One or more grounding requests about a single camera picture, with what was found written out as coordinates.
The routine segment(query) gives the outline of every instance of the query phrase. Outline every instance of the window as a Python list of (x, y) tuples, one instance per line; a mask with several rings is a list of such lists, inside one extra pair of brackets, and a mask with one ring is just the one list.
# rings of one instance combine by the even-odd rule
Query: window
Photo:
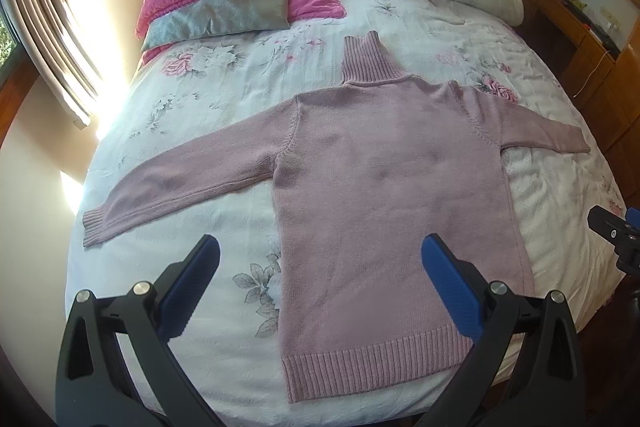
[(0, 6), (0, 87), (24, 55), (24, 48)]

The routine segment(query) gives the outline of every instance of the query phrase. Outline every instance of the ribbed hem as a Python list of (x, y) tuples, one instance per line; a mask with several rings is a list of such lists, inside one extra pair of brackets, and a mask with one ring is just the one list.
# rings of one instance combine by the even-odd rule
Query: ribbed hem
[(100, 243), (100, 232), (102, 231), (102, 218), (104, 211), (102, 207), (88, 210), (82, 216), (82, 224), (84, 225), (84, 241), (82, 245), (90, 247), (96, 243)]
[(575, 147), (575, 152), (591, 152), (591, 147), (589, 147), (587, 142), (585, 142), (582, 129), (579, 127), (576, 127), (575, 125), (571, 126), (571, 129), (569, 130), (569, 140), (572, 147)]
[(363, 38), (351, 36), (344, 38), (343, 83), (380, 83), (406, 76), (406, 71), (393, 60), (380, 43), (378, 32), (370, 31)]
[(282, 359), (289, 403), (365, 393), (462, 363), (471, 340), (455, 325), (372, 346)]

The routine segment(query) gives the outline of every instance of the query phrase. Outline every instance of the light blue pillow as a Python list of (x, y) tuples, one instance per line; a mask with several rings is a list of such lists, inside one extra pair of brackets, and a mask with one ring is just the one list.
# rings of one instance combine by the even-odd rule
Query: light blue pillow
[(154, 20), (142, 51), (202, 37), (286, 30), (288, 12), (287, 0), (197, 0)]

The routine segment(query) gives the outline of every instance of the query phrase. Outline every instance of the gray curtain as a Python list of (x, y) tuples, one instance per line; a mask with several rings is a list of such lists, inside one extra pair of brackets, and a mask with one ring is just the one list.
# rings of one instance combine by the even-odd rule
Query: gray curtain
[(1, 0), (33, 64), (78, 127), (89, 125), (103, 81), (82, 48), (66, 0)]

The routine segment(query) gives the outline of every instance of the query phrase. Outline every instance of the green foliage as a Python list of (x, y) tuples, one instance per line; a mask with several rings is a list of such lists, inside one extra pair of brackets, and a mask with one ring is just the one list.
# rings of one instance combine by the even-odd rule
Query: green foliage
[(0, 66), (4, 64), (13, 48), (15, 48), (15, 42), (0, 20)]

